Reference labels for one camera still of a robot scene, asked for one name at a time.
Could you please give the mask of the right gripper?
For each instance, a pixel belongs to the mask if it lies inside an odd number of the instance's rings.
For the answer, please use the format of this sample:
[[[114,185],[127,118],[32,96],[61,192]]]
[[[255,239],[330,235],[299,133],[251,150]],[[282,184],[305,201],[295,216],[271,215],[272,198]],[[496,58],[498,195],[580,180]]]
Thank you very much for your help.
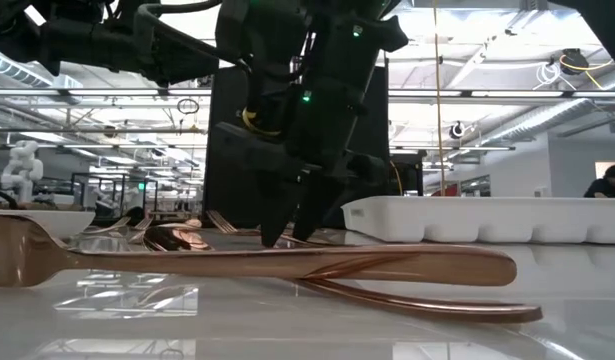
[[[357,120],[368,113],[364,99],[374,64],[338,64],[309,70],[300,81],[265,79],[260,88],[246,76],[246,100],[238,125],[213,126],[214,140],[229,158],[259,181],[261,241],[272,248],[293,216],[300,175],[310,177],[293,237],[307,240],[340,196],[341,183],[379,185],[387,160],[349,149]]]

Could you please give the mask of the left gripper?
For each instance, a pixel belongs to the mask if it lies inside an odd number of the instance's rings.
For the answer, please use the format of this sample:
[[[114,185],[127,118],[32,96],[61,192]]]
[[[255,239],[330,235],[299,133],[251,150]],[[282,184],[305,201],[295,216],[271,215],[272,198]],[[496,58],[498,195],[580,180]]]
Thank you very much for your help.
[[[134,31],[114,22],[56,19],[40,28],[39,63],[53,75],[62,62],[70,62],[139,73],[159,86],[170,86],[212,75],[219,67],[218,59],[168,39],[156,40],[151,55],[145,60],[134,43]]]

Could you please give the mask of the black folding screen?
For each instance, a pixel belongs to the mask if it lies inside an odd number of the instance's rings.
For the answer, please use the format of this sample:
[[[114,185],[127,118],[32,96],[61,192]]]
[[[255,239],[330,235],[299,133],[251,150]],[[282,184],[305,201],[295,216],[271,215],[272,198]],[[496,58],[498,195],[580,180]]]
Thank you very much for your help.
[[[246,76],[235,67],[224,67],[214,75],[209,125],[221,122],[238,125],[236,118],[246,100]],[[364,99],[368,113],[357,120],[349,149],[386,161],[388,138],[388,70],[377,66]],[[203,210],[218,211],[238,228],[260,223],[261,197],[255,178],[229,158],[223,146],[207,139],[203,184]]]

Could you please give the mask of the black cabinet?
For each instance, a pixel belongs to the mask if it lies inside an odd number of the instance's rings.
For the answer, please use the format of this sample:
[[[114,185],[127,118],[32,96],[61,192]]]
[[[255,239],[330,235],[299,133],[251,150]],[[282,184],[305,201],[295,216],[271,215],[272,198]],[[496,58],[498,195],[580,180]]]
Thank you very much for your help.
[[[423,195],[422,159],[421,154],[393,154],[390,156],[388,168],[389,195]]]

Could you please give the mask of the white cutlery organizer tray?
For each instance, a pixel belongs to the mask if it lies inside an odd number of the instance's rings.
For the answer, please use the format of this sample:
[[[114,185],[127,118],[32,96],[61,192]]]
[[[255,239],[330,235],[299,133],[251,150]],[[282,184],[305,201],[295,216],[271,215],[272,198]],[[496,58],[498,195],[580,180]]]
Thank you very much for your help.
[[[615,199],[377,196],[342,210],[347,229],[385,242],[615,245]]]

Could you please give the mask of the white robot figure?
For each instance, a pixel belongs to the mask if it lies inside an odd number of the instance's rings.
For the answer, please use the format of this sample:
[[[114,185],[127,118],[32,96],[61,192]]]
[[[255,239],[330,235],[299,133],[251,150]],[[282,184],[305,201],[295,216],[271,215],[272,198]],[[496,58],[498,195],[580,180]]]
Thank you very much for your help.
[[[36,141],[18,141],[9,152],[9,161],[0,176],[1,188],[18,190],[18,202],[32,200],[33,185],[44,174],[43,162],[36,158],[39,148]]]

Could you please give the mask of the white bowl at left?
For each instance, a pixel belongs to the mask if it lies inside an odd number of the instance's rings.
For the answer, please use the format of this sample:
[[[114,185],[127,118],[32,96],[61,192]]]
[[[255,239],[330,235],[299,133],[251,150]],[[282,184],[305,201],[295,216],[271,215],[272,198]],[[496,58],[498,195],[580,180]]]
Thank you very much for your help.
[[[94,212],[66,210],[5,210],[0,215],[22,216],[41,225],[50,235],[66,239],[83,232],[93,221]]]

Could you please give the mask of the person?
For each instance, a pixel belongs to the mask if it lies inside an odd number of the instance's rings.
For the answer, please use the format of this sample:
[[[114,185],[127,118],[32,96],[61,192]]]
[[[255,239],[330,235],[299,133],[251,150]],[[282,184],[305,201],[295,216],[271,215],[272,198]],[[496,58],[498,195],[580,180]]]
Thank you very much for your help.
[[[615,165],[608,167],[602,178],[594,180],[584,198],[615,198]]]

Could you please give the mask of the black metal frame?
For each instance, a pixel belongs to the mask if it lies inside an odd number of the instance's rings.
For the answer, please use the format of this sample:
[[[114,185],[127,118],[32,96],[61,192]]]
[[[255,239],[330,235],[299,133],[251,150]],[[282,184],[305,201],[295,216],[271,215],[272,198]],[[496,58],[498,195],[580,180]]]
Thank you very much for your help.
[[[123,173],[73,173],[71,191],[75,203],[84,208],[103,207],[120,213],[135,207],[149,207],[158,193],[159,181]]]

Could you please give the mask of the grey ceiling rail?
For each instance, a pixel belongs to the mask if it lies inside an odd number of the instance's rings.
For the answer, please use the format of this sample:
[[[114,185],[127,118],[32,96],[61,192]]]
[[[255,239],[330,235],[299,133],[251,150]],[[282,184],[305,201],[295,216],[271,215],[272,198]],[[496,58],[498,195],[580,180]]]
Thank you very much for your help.
[[[84,97],[147,97],[147,96],[209,96],[207,89],[60,89],[60,88],[0,88],[0,96],[84,96]],[[441,97],[478,98],[608,98],[615,91],[517,91],[517,90],[441,90]]]

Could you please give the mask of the silver ventilation duct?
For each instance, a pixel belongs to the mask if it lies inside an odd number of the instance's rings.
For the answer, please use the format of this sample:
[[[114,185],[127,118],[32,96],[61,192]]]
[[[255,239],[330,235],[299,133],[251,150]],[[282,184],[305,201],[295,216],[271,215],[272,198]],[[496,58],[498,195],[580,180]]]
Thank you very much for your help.
[[[516,141],[532,137],[542,131],[580,118],[601,105],[615,105],[615,100],[579,98],[553,106],[533,109],[506,123],[503,127],[487,133],[478,147],[490,146],[500,141]]]

